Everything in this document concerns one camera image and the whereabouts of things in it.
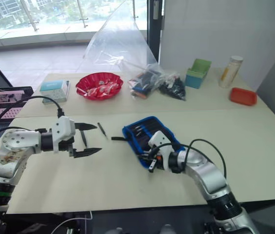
white table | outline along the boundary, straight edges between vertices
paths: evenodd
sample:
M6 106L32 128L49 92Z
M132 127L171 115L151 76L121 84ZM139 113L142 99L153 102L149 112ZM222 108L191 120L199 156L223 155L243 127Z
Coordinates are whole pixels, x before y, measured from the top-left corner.
M182 143L204 138L227 163L228 181L240 201L275 199L275 115L268 108L149 112L70 116L76 122L100 122L107 135L121 136L124 125L155 115ZM49 128L56 117L17 118L12 125ZM128 143L107 140L99 129L86 132L95 155L72 158L67 152L32 155L13 192L8 213L50 213L205 204L186 175L157 170L150 174ZM83 148L79 133L76 147ZM222 169L213 148L197 143Z
M147 113L162 111L184 110L227 110L249 109L252 107L240 105L229 101L231 89L223 89L218 86L217 79L221 76L222 69L211 68L200 89L186 87L186 101L173 99L162 95L158 91L152 93L148 99L133 99L126 80L128 78L119 74L125 81L119 94L114 98L104 101L87 100L76 93L76 84L87 74L49 74L45 81L67 79L71 82L67 102L60 103L66 115L98 115L121 113ZM237 76L232 87L243 89L250 88ZM34 95L40 95L39 88ZM55 105L41 105L41 100L28 101L17 117L53 116ZM255 108L267 108L266 104L258 97Z

blue pouch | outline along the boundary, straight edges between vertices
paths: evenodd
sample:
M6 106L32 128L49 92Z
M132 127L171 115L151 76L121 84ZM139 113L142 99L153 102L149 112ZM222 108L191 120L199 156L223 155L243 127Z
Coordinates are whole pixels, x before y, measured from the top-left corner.
M137 156L142 155L151 149L148 145L148 141L157 131L162 131L171 142L179 143L174 134L155 116L141 119L123 127L122 129L125 139L128 141ZM173 146L173 149L176 152L184 150L181 146ZM140 157L139 160L143 167L148 168L150 166L151 162L149 160L143 160Z

red tray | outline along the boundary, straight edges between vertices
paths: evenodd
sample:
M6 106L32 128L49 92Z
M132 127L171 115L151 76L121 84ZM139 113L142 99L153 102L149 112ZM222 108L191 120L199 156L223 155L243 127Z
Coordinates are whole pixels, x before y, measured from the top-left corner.
M252 106L256 104L256 93L240 88L233 88L230 100L239 104Z

green box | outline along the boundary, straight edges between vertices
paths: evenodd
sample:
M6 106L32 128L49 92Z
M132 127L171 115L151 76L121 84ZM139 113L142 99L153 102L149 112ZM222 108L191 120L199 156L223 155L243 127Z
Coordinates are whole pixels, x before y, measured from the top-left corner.
M211 61L195 59L192 68L187 70L185 85L199 89L210 67Z

white bottle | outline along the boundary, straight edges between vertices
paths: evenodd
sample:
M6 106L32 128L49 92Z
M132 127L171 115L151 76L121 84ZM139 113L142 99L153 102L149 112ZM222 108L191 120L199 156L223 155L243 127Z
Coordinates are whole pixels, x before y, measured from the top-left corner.
M234 55L230 58L230 62L225 68L221 79L219 80L219 86L222 88L228 88L232 84L240 66L243 62L243 57Z

